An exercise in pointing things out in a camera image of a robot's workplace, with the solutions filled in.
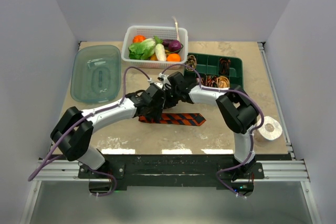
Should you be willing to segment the orange navy striped tie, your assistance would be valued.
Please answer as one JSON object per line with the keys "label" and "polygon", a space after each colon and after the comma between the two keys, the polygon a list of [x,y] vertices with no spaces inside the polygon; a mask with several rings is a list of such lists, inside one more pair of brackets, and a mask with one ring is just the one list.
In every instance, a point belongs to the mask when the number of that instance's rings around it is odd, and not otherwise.
{"label": "orange navy striped tie", "polygon": [[206,119],[200,113],[162,113],[160,119],[158,120],[140,116],[139,122],[150,124],[201,126],[206,122]]}

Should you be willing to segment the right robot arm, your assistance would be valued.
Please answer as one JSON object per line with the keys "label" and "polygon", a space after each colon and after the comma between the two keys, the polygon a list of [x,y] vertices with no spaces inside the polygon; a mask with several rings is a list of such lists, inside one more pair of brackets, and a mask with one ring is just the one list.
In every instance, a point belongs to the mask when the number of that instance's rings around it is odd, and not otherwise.
{"label": "right robot arm", "polygon": [[206,104],[218,107],[227,127],[234,133],[234,166],[221,172],[234,170],[239,178],[246,178],[253,171],[251,163],[255,157],[253,131],[257,117],[261,115],[258,106],[241,86],[230,88],[209,88],[196,81],[188,81],[180,72],[159,74],[158,79],[166,91],[167,108],[180,101],[190,104]]}

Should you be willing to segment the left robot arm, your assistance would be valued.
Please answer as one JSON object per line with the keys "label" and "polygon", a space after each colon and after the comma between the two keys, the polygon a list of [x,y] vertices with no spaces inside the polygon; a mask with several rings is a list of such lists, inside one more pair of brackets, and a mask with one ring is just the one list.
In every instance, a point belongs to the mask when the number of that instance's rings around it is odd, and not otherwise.
{"label": "left robot arm", "polygon": [[62,138],[58,148],[68,161],[79,161],[90,167],[97,178],[108,174],[105,157],[90,145],[96,131],[121,120],[137,116],[160,117],[165,100],[163,84],[155,82],[140,95],[129,93],[125,98],[98,108],[78,110],[70,107],[50,134],[54,143]]}

